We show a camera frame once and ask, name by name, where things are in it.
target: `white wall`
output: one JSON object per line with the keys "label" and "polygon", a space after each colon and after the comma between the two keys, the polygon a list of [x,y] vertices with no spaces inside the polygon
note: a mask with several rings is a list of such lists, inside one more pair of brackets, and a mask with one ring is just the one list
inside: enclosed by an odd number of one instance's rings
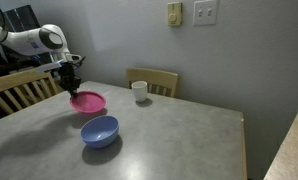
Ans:
{"label": "white wall", "polygon": [[84,80],[124,86],[130,66],[175,71],[180,98],[242,111],[248,173],[262,179],[298,111],[298,0],[219,0],[217,25],[201,27],[187,0],[176,28],[168,2],[0,0],[59,25],[71,52],[87,56]]}

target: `blue bowl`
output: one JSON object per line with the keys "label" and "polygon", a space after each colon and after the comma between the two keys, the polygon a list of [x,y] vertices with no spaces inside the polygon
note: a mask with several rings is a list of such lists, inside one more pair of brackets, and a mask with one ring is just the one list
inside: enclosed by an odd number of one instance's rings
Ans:
{"label": "blue bowl", "polygon": [[102,148],[112,143],[119,131],[118,120],[112,116],[100,116],[87,122],[81,129],[81,138],[87,146]]}

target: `table top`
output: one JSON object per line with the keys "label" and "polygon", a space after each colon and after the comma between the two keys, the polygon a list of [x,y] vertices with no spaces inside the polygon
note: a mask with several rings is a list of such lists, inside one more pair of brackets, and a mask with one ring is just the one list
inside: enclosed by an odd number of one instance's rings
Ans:
{"label": "table top", "polygon": [[298,114],[265,176],[265,180],[280,179],[298,180]]}
{"label": "table top", "polygon": [[[136,103],[95,82],[83,90],[102,94],[105,109],[76,112],[63,92],[0,120],[0,180],[243,179],[242,113],[154,94]],[[80,130],[100,115],[118,119],[119,135],[91,149]]]}

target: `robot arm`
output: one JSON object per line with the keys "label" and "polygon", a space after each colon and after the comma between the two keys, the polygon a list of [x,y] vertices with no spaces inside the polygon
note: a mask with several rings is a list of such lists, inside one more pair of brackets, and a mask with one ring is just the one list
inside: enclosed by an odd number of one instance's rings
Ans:
{"label": "robot arm", "polygon": [[0,27],[0,44],[26,56],[52,52],[54,59],[59,61],[39,66],[37,70],[60,68],[58,71],[61,77],[60,86],[71,96],[76,96],[81,79],[75,76],[74,66],[80,66],[84,58],[70,54],[66,38],[58,26],[48,24],[41,28],[16,33]]}

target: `chair backrest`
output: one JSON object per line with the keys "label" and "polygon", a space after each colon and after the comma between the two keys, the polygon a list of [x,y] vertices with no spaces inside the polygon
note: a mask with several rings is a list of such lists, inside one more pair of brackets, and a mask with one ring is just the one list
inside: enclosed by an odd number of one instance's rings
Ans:
{"label": "chair backrest", "polygon": [[22,110],[58,93],[50,73],[28,70],[0,77],[0,107],[7,114]]}
{"label": "chair backrest", "polygon": [[126,70],[128,88],[135,81],[146,81],[148,92],[168,97],[175,97],[179,82],[179,75],[172,72],[144,69],[128,68]]}

